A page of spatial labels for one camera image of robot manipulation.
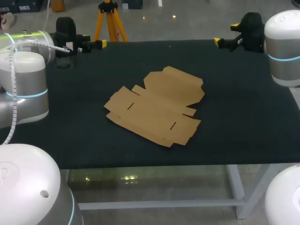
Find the gray floor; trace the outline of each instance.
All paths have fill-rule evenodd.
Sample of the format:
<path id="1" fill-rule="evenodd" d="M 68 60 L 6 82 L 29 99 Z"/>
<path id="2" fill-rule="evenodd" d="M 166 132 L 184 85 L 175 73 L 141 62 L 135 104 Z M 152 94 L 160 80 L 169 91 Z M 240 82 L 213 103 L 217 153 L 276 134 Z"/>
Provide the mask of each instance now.
<path id="1" fill-rule="evenodd" d="M 232 38 L 229 25 L 239 23 L 246 12 L 259 12 L 265 23 L 272 15 L 294 9 L 290 0 L 144 0 L 142 10 L 119 9 L 129 41 Z M 55 31 L 59 16 L 70 16 L 77 33 L 94 36 L 100 0 L 65 0 L 66 12 L 50 11 L 46 31 Z M 45 8 L 40 13 L 17 15 L 17 23 L 9 32 L 23 29 L 41 30 L 46 18 Z M 108 39 L 106 21 L 103 22 L 102 39 Z"/>
<path id="2" fill-rule="evenodd" d="M 70 16 L 77 33 L 94 35 L 99 0 L 65 0 L 66 12 L 50 11 L 46 31 L 55 31 L 59 16 Z M 143 10 L 122 10 L 119 14 L 130 41 L 233 38 L 229 25 L 238 23 L 249 11 L 262 14 L 264 23 L 272 15 L 293 9 L 290 0 L 144 0 Z M 46 18 L 45 8 L 40 13 L 18 14 L 9 32 L 24 29 L 41 30 Z M 101 39 L 108 39 L 107 25 Z M 300 92 L 293 90 L 299 99 Z M 258 165 L 239 167 L 245 189 L 249 187 Z M 135 179 L 126 183 L 125 176 Z M 78 202 L 175 200 L 231 197 L 224 166 L 172 166 L 143 168 L 108 168 L 73 170 L 69 184 Z M 182 208 L 139 210 L 84 211 L 85 225 L 267 225 L 263 199 L 249 219 L 238 221 L 234 209 Z"/>

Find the tripod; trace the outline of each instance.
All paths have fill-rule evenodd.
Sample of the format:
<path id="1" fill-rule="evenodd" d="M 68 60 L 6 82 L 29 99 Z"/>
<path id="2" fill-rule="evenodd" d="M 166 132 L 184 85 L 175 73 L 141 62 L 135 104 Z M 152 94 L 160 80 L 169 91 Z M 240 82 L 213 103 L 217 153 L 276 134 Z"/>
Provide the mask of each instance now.
<path id="1" fill-rule="evenodd" d="M 95 30 L 94 41 L 99 39 L 104 13 L 106 13 L 107 26 L 110 41 L 120 41 L 117 27 L 120 31 L 123 41 L 128 41 L 125 30 L 122 26 L 117 8 L 118 4 L 112 0 L 104 0 L 99 6 L 98 20 Z"/>

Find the table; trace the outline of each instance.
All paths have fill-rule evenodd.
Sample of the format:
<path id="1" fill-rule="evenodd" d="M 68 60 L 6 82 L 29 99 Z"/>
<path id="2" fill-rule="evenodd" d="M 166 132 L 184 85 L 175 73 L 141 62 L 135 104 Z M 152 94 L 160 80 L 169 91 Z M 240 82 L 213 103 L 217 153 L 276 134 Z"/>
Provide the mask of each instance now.
<path id="1" fill-rule="evenodd" d="M 204 98 L 193 105 L 202 120 L 186 146 L 165 148 L 108 120 L 103 107 L 122 86 L 144 87 L 150 71 L 172 66 L 203 79 Z M 81 209 L 237 205 L 246 218 L 279 170 L 300 162 L 300 112 L 288 88 L 271 78 L 266 55 L 219 50 L 213 41 L 108 43 L 79 53 L 74 68 L 47 66 L 49 115 L 18 125 L 12 143 L 48 152 L 61 169 L 160 166 L 228 166 L 235 199 L 106 202 Z M 5 139 L 9 128 L 0 130 Z M 237 164 L 264 164 L 244 195 Z"/>

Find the cardboard flap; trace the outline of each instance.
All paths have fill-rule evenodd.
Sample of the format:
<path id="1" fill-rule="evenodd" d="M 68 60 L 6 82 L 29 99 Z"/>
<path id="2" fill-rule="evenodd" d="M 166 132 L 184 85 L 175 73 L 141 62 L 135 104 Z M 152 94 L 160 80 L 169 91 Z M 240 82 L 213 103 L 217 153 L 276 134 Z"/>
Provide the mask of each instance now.
<path id="1" fill-rule="evenodd" d="M 150 72 L 144 78 L 144 83 L 147 91 L 183 106 L 197 103 L 204 96 L 198 85 L 164 72 Z"/>
<path id="2" fill-rule="evenodd" d="M 190 83 L 191 85 L 197 85 L 199 88 L 203 84 L 203 80 L 201 78 L 185 73 L 173 67 L 165 67 L 163 69 L 163 72 L 166 74 L 173 75 L 179 79 L 182 79 L 184 82 Z"/>
<path id="3" fill-rule="evenodd" d="M 173 101 L 170 101 L 169 99 L 158 96 L 150 91 L 145 90 L 144 88 L 141 88 L 138 85 L 135 85 L 132 89 L 134 93 L 139 94 L 143 98 L 146 98 L 148 101 L 154 101 L 157 104 L 160 104 L 161 106 L 167 107 L 170 110 L 173 110 L 175 112 L 178 112 L 180 114 L 193 116 L 196 112 L 196 109 L 188 108 L 183 105 L 179 105 Z"/>
<path id="4" fill-rule="evenodd" d="M 151 133 L 139 126 L 136 126 L 128 121 L 126 121 L 125 119 L 122 119 L 121 117 L 115 115 L 114 113 L 110 112 L 109 114 L 106 115 L 107 118 L 109 118 L 112 122 L 118 124 L 121 127 L 126 128 L 127 130 L 130 130 L 144 138 L 149 139 L 152 142 L 155 142 L 157 144 L 166 146 L 166 147 L 171 147 L 173 142 L 168 141 L 164 138 L 161 138 L 157 135 L 155 135 L 154 133 Z"/>
<path id="5" fill-rule="evenodd" d="M 136 127 L 182 145 L 188 142 L 200 123 L 200 120 L 147 101 L 125 87 L 113 95 L 105 108 Z"/>

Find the cable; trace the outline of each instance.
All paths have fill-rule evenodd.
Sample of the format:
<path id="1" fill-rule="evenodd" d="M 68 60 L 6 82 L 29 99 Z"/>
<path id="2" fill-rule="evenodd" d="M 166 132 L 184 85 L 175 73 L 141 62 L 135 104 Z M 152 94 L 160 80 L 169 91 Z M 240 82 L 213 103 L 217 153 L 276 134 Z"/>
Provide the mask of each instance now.
<path id="1" fill-rule="evenodd" d="M 65 53 L 69 53 L 70 51 L 64 48 L 60 48 L 60 47 L 56 47 L 53 45 L 46 45 L 40 42 L 36 42 L 36 41 L 24 41 L 21 43 L 17 43 L 14 44 L 10 47 L 9 50 L 9 63 L 10 63 L 10 72 L 11 72 L 11 83 L 12 83 L 12 91 L 13 91 L 13 121 L 11 124 L 11 128 L 9 131 L 9 134 L 6 138 L 6 140 L 4 141 L 3 144 L 8 144 L 11 140 L 11 138 L 14 135 L 15 132 L 15 126 L 17 124 L 17 106 L 18 106 L 18 98 L 17 98 L 17 86 L 16 86 L 16 81 L 15 81 L 15 63 L 14 63 L 14 52 L 15 49 L 17 48 L 17 46 L 19 45 L 38 45 L 38 46 L 42 46 L 42 47 L 46 47 L 46 48 L 52 48 L 61 52 L 65 52 Z"/>
<path id="2" fill-rule="evenodd" d="M 45 27 L 46 27 L 47 22 L 48 22 L 48 17 L 49 17 L 49 5 L 50 5 L 50 0 L 48 0 L 48 5 L 47 5 L 47 17 L 46 17 L 46 21 L 45 21 L 43 30 L 45 30 Z"/>

